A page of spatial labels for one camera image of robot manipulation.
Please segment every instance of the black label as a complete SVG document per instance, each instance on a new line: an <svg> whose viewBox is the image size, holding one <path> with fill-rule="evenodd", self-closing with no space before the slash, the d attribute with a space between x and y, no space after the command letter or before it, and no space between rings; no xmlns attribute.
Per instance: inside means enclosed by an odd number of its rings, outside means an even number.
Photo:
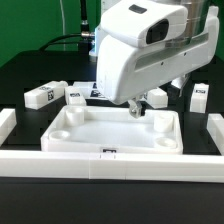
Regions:
<svg viewBox="0 0 224 224"><path fill-rule="evenodd" d="M71 97L79 97L80 94L79 94L79 93L71 93L70 96L71 96Z"/></svg>
<svg viewBox="0 0 224 224"><path fill-rule="evenodd" d="M105 98L98 90L93 90L90 94L90 97Z"/></svg>
<svg viewBox="0 0 224 224"><path fill-rule="evenodd" d="M48 101L53 100L54 99L54 91L51 90L48 92Z"/></svg>
<svg viewBox="0 0 224 224"><path fill-rule="evenodd" d="M95 82L93 83L93 89L97 89L97 85Z"/></svg>
<svg viewBox="0 0 224 224"><path fill-rule="evenodd" d="M50 88L50 87L46 87L46 86L42 86L42 87L40 87L39 89L40 89L40 90L47 91L47 90L49 90L49 89L51 89L51 88Z"/></svg>
<svg viewBox="0 0 224 224"><path fill-rule="evenodd" d="M195 92L196 93L203 93L203 94L205 94L205 90L196 90Z"/></svg>
<svg viewBox="0 0 224 224"><path fill-rule="evenodd" d="M110 153L116 153L117 150L115 150L115 149L103 149L103 152L106 152L106 153L108 153L108 152L110 152Z"/></svg>

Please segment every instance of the white robot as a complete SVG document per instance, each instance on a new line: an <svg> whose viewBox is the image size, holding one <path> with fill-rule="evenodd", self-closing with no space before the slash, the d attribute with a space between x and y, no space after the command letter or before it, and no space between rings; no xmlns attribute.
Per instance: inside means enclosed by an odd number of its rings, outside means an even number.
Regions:
<svg viewBox="0 0 224 224"><path fill-rule="evenodd" d="M209 0L122 0L101 27L98 90L114 104L126 101L142 114L141 96L208 64L214 56L218 8Z"/></svg>

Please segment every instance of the small white block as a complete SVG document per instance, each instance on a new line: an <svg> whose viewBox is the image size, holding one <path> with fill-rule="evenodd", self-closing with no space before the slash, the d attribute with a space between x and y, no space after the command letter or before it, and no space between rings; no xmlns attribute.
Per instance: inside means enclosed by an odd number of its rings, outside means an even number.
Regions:
<svg viewBox="0 0 224 224"><path fill-rule="evenodd" d="M207 130L220 153L224 155L224 119L221 114L209 114Z"/></svg>
<svg viewBox="0 0 224 224"><path fill-rule="evenodd" d="M0 146L16 126L15 109L3 109L0 113Z"/></svg>
<svg viewBox="0 0 224 224"><path fill-rule="evenodd" d="M65 88L65 100L67 105L86 106L86 100L79 88L68 86Z"/></svg>
<svg viewBox="0 0 224 224"><path fill-rule="evenodd" d="M41 107L64 96L65 81L52 81L24 94L25 107L38 110Z"/></svg>
<svg viewBox="0 0 224 224"><path fill-rule="evenodd" d="M146 102L155 109L167 107L167 93L160 88L152 89L146 96Z"/></svg>
<svg viewBox="0 0 224 224"><path fill-rule="evenodd" d="M191 96L190 112L205 113L209 85L200 83L195 84Z"/></svg>

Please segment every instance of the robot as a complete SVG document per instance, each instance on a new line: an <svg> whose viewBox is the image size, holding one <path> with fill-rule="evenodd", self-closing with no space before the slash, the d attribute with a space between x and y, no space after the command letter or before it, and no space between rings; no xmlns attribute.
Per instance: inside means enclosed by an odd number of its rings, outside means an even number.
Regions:
<svg viewBox="0 0 224 224"><path fill-rule="evenodd" d="M101 27L97 87L114 104L144 113L144 93L208 64L215 54L218 8L209 0L122 0Z"/></svg>

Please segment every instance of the black surface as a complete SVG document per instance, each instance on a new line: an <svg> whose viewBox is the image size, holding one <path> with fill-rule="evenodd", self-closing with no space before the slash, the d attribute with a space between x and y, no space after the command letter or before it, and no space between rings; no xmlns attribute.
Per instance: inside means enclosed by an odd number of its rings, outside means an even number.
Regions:
<svg viewBox="0 0 224 224"><path fill-rule="evenodd" d="M179 113L185 154L218 151L205 127L206 114L189 113L194 83L208 83L207 112L224 111L224 63L215 59L194 72L182 98L168 109ZM16 108L18 125L8 149L40 150L40 136L65 105L57 100L40 111L24 108L24 92L55 80L94 81L96 65L85 55L23 52L0 69L0 110ZM113 106L88 101L89 105ZM0 223L203 223L223 224L224 184L0 178Z"/></svg>

